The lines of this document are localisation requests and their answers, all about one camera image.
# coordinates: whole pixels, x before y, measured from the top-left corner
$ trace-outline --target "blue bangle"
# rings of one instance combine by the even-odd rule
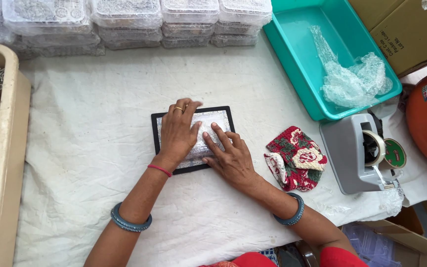
[[[291,197],[294,197],[298,200],[299,203],[299,209],[296,212],[296,214],[294,214],[294,216],[291,219],[287,219],[287,220],[283,220],[280,217],[274,215],[274,218],[276,219],[276,221],[278,221],[280,224],[285,225],[285,226],[290,226],[293,225],[297,222],[299,222],[299,220],[301,219],[301,216],[304,212],[304,201],[302,200],[302,198],[299,195],[296,195],[294,193],[287,193],[288,195],[290,195]]]
[[[153,218],[151,217],[151,214],[149,215],[148,220],[144,224],[133,224],[123,220],[123,218],[118,213],[118,209],[120,209],[121,205],[122,205],[122,202],[116,204],[116,206],[114,206],[113,209],[111,210],[111,219],[121,229],[130,231],[130,232],[142,232],[151,225],[151,222],[153,222]]]

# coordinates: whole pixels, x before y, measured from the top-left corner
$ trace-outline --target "turquoise basin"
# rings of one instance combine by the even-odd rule
[[[272,0],[271,3],[273,20],[264,26],[265,33],[313,120],[338,120],[370,106],[347,108],[324,100],[321,87],[326,73],[309,29],[312,25],[321,27],[343,67],[356,64],[356,58],[369,52],[383,59],[393,88],[376,96],[380,102],[401,93],[400,80],[347,0]]]

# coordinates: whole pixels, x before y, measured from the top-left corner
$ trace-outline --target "table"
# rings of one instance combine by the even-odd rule
[[[178,98],[230,106],[255,170],[278,186],[265,145],[291,125],[320,147],[310,119],[264,32],[255,47],[107,51],[105,57],[21,63],[34,88],[14,265],[82,266],[154,156],[150,115]],[[330,165],[299,193],[336,225],[400,209],[396,191],[343,195]],[[170,178],[128,266],[194,267],[299,238],[212,169]]]

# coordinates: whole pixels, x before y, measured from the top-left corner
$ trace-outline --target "woman's right hand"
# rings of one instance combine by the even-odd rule
[[[202,136],[205,143],[217,157],[217,160],[205,157],[202,161],[222,175],[227,183],[238,191],[246,194],[254,191],[264,179],[255,172],[252,156],[245,141],[237,133],[223,132],[216,123],[212,123],[211,127],[222,142],[225,152],[212,141],[207,132],[204,132]]]

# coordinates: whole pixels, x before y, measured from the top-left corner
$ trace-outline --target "masking tape roll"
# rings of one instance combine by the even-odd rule
[[[383,139],[379,137],[378,134],[370,130],[362,130],[362,133],[370,136],[374,140],[374,142],[377,144],[377,148],[378,148],[378,154],[375,160],[370,163],[366,163],[365,167],[377,165],[385,158],[385,154],[386,154],[385,141],[383,141]]]

